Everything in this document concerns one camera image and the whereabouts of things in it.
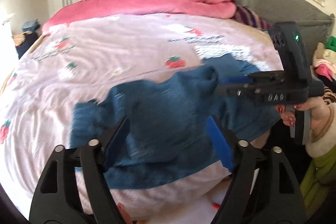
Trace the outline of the right hand red nails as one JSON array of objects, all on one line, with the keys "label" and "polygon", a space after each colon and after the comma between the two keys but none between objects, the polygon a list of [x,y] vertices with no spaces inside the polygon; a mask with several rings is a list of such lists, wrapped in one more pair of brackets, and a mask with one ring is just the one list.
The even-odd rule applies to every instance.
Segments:
[{"label": "right hand red nails", "polygon": [[[331,110],[325,104],[321,97],[309,98],[305,103],[293,106],[297,111],[311,111],[311,125],[310,128],[314,136],[321,135],[324,127],[327,125],[331,116]],[[284,105],[275,107],[276,111],[280,114],[280,118],[286,126],[294,126],[295,116],[292,112],[287,111]]]}]

